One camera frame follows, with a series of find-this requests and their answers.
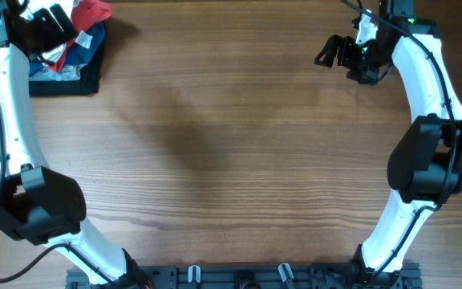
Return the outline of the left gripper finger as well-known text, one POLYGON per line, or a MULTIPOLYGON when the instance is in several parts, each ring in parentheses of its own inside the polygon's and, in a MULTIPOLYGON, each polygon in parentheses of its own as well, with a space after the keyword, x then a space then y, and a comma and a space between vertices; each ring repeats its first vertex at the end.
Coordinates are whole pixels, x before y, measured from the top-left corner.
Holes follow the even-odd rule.
POLYGON ((50 11, 55 20, 54 36, 60 43, 71 41, 78 35, 73 22, 59 4, 51 6, 50 11))
POLYGON ((55 20, 51 14, 50 8, 41 8, 33 13, 34 31, 38 40, 38 49, 40 51, 50 51, 64 43, 60 43, 54 36, 55 20))

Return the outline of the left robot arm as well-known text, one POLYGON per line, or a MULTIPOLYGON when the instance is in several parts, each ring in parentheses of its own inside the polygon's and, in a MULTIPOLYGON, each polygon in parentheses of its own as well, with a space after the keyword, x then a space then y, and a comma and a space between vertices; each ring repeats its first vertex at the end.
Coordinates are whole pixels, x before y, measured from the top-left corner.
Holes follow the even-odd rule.
POLYGON ((49 167, 40 147, 29 93, 30 61, 76 38, 58 3, 25 16, 25 1, 0 0, 0 231, 58 251, 94 288, 150 288, 123 248, 87 218, 79 184, 49 167))

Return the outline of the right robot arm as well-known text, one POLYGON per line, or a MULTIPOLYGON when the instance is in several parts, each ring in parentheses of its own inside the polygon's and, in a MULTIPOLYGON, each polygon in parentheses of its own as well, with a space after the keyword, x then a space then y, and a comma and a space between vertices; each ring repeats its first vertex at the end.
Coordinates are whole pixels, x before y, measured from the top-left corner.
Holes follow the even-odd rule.
POLYGON ((409 284, 403 260, 424 223, 462 192, 462 103, 448 76, 436 21, 416 17, 411 1, 381 1, 373 13, 354 2, 355 37, 332 35, 315 57, 375 86, 392 70, 403 81, 411 124, 387 163, 390 194, 371 235, 337 279, 350 287, 409 284))

